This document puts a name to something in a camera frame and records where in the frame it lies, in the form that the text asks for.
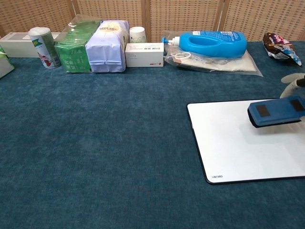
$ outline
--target green package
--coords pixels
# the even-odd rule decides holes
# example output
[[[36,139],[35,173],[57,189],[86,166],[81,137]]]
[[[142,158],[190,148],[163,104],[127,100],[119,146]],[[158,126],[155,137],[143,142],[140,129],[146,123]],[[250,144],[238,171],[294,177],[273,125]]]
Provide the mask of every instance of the green package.
[[[99,27],[101,20],[78,21],[55,39],[55,49],[68,73],[91,72],[85,45]]]
[[[0,78],[13,71],[15,68],[7,58],[3,48],[0,46]]]

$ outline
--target detergent bottle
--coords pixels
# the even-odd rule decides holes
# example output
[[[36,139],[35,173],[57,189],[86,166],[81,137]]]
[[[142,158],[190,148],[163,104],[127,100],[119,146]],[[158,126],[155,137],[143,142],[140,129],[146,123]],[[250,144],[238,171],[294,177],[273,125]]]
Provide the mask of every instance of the detergent bottle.
[[[247,48],[247,39],[236,31],[193,31],[172,40],[162,38],[164,44],[179,46],[185,52],[194,52],[208,57],[238,58]]]

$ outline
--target blue carpet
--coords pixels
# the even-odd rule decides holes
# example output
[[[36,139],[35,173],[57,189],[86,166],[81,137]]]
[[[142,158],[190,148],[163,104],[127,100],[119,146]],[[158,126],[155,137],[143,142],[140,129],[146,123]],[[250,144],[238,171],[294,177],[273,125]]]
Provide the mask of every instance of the blue carpet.
[[[305,42],[294,45],[305,63]],[[0,80],[0,229],[304,228],[304,179],[203,177],[187,103],[277,98],[283,76],[305,72],[261,42],[248,51],[264,77],[168,64],[66,74],[11,59]]]

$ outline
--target white long box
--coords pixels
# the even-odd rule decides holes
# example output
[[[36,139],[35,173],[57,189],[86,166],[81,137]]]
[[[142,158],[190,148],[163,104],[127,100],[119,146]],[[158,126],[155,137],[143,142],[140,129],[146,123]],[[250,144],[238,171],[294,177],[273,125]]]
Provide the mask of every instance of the white long box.
[[[163,67],[163,43],[128,43],[127,67]]]
[[[53,32],[55,39],[60,33]],[[8,57],[39,58],[27,32],[10,32],[0,39],[0,46]]]

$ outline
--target green tea package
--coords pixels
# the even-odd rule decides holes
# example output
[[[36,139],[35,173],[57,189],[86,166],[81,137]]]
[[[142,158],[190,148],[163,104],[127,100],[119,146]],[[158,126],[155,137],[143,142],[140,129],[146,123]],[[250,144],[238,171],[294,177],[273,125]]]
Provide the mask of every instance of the green tea package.
[[[0,46],[0,78],[7,75],[14,69],[15,69],[14,66],[10,63],[3,48]]]
[[[55,39],[55,49],[67,73],[92,72],[85,45],[101,20],[77,15]]]

